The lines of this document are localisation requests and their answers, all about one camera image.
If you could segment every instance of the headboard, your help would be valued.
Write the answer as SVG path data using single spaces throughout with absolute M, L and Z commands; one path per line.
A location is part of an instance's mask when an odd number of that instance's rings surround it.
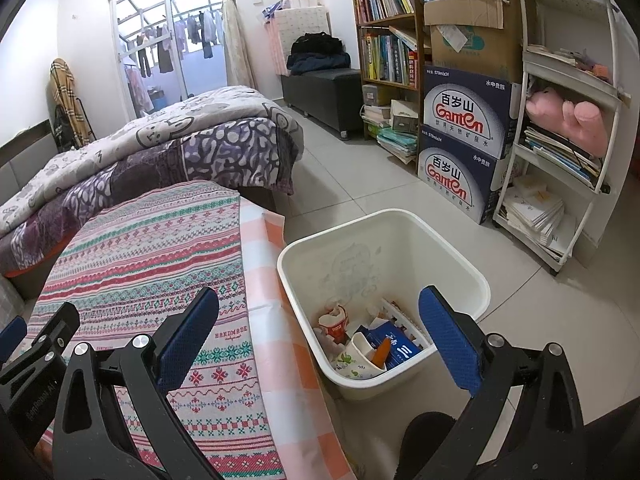
M 49 120 L 24 130 L 0 147 L 0 206 L 19 192 L 55 155 Z

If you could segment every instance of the trash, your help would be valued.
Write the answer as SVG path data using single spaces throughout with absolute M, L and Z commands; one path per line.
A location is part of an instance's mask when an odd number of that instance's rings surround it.
M 318 318 L 318 327 L 313 329 L 332 367 L 343 377 L 376 377 L 433 344 L 397 304 L 384 298 L 354 316 L 350 320 L 345 308 L 336 303 Z

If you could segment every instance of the curtain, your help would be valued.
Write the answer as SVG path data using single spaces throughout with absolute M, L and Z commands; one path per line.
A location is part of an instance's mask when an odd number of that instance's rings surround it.
M 229 85 L 255 88 L 254 75 L 246 54 L 244 36 L 238 20 L 238 8 L 234 0 L 222 0 L 222 23 L 225 33 L 225 53 L 230 68 L 230 73 L 226 75 Z

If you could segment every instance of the folded clothes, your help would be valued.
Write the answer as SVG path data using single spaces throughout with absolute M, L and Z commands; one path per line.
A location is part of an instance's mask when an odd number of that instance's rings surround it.
M 291 75 L 300 75 L 314 70 L 328 70 L 330 68 L 348 68 L 351 57 L 346 52 L 340 54 L 318 54 L 317 52 L 303 52 L 291 54 L 287 59 L 287 68 Z

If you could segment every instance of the white trash bin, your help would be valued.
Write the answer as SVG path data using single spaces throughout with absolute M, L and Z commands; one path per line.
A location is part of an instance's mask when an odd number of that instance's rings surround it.
M 415 214 L 385 209 L 303 238 L 278 258 L 278 273 L 322 372 L 346 399 L 360 400 L 389 390 L 421 370 L 434 345 L 401 365 L 368 380 L 338 374 L 313 332 L 318 317 L 334 301 L 358 317 L 379 298 L 395 301 L 418 329 L 418 295 L 435 285 L 458 312 L 478 319 L 491 292 L 484 276 Z

